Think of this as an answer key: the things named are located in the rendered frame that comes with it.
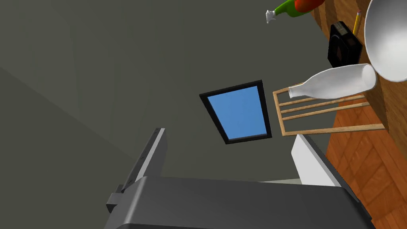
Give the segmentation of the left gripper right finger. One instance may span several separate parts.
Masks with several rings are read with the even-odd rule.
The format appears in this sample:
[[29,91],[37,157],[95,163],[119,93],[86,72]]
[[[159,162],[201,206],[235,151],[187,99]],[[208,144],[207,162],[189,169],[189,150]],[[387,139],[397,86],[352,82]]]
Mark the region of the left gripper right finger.
[[302,184],[342,187],[356,201],[359,201],[351,187],[328,161],[311,137],[297,134],[291,155]]

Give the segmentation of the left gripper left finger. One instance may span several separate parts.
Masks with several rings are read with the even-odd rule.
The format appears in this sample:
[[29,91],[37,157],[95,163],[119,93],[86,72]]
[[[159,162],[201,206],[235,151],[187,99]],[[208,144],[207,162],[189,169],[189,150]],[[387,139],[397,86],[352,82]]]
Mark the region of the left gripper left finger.
[[156,128],[148,143],[140,153],[129,176],[122,186],[121,192],[145,176],[160,176],[168,149],[165,128]]

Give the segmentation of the light wooden chair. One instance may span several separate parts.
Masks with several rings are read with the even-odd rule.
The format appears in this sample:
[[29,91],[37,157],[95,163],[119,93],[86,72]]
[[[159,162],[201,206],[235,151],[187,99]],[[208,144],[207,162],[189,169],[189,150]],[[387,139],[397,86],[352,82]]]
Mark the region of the light wooden chair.
[[287,121],[287,120],[299,119],[299,118],[303,118],[303,117],[319,115],[319,114],[324,114],[324,113],[329,113],[329,112],[334,112],[334,111],[341,111],[341,110],[370,106],[369,102],[366,101],[366,102],[361,102],[361,103],[356,103],[356,104],[351,104],[351,105],[345,105],[342,107],[322,109],[322,110],[318,110],[318,111],[283,117],[283,114],[292,113],[292,112],[296,112],[296,111],[303,111],[303,110],[312,109],[312,108],[325,107],[327,105],[339,104],[342,102],[365,99],[365,96],[363,96],[363,95],[352,95],[350,97],[344,97],[344,98],[340,98],[340,99],[336,99],[336,100],[332,100],[332,101],[327,101],[327,102],[322,102],[322,103],[317,103],[317,104],[312,104],[312,105],[306,105],[304,107],[297,107],[297,108],[292,108],[292,109],[281,110],[282,107],[286,107],[288,105],[300,104],[300,103],[316,100],[316,98],[305,98],[305,99],[280,103],[278,100],[278,95],[288,92],[288,91],[289,91],[289,88],[286,87],[286,88],[279,89],[279,90],[273,92],[275,108],[276,108],[277,117],[278,117],[278,121],[279,121],[279,127],[281,130],[282,136],[294,136],[294,135],[298,135],[298,134],[299,135],[332,134],[332,133],[360,132],[360,131],[373,131],[373,130],[385,130],[386,129],[386,127],[382,123],[380,123],[380,124],[366,124],[366,125],[357,125],[357,126],[312,129],[312,130],[286,131],[285,126],[284,126],[284,121]]

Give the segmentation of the white bottle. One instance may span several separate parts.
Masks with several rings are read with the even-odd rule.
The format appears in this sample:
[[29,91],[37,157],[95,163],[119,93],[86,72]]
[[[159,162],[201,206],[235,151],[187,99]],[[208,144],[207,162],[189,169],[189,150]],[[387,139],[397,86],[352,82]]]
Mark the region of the white bottle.
[[370,64],[347,65],[327,69],[302,84],[289,87],[289,96],[337,99],[369,91],[376,83],[376,72]]

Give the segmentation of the black framed blue window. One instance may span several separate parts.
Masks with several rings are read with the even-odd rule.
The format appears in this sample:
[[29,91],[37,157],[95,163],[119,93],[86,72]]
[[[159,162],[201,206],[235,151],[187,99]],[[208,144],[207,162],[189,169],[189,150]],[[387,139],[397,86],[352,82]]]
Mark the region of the black framed blue window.
[[225,144],[272,138],[262,80],[199,97]]

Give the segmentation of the brown wooden table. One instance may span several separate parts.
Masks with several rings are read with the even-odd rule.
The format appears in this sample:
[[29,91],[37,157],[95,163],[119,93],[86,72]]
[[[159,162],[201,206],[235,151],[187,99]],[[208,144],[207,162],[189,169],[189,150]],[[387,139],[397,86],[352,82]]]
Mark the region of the brown wooden table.
[[[330,27],[343,21],[353,28],[357,11],[361,11],[361,24],[357,38],[364,44],[364,22],[371,0],[325,0],[311,12],[324,35],[330,37]],[[365,97],[382,124],[388,129],[396,146],[407,160],[407,82],[389,82],[378,78],[377,86],[365,93]]]

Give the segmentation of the black box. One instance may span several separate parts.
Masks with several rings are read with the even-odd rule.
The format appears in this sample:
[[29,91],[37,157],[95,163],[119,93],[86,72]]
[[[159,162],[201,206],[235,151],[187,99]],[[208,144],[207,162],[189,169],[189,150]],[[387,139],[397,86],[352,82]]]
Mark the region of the black box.
[[343,21],[330,26],[328,61],[333,68],[358,64],[361,53],[362,44]]

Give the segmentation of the yellow pencil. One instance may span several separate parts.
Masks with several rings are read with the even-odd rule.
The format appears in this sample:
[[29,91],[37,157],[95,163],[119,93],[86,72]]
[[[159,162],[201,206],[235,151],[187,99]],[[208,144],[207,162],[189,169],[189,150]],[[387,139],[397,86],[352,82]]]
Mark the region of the yellow pencil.
[[357,31],[359,29],[359,23],[361,19],[361,11],[359,10],[356,15],[355,23],[354,23],[354,28],[353,28],[353,35],[357,35]]

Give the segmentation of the white bowl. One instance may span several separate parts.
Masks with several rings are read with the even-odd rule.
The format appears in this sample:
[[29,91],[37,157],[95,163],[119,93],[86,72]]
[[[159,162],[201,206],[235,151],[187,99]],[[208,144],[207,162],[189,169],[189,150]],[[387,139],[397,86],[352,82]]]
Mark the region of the white bowl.
[[391,82],[407,81],[407,0],[371,0],[364,32],[378,74]]

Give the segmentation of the green spray bottle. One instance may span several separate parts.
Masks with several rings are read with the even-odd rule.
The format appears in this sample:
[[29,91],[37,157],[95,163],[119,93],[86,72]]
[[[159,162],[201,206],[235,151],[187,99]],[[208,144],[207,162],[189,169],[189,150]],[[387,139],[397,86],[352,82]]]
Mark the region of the green spray bottle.
[[276,7],[273,11],[268,10],[266,12],[266,22],[275,20],[275,16],[286,13],[290,17],[299,17],[306,13],[300,13],[295,10],[295,0],[286,0],[284,3]]

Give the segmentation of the red apple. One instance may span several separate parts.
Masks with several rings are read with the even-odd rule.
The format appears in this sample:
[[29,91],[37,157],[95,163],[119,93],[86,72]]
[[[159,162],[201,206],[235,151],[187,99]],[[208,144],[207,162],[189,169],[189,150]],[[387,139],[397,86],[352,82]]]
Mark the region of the red apple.
[[325,0],[295,0],[295,10],[300,13],[308,13],[324,2]]

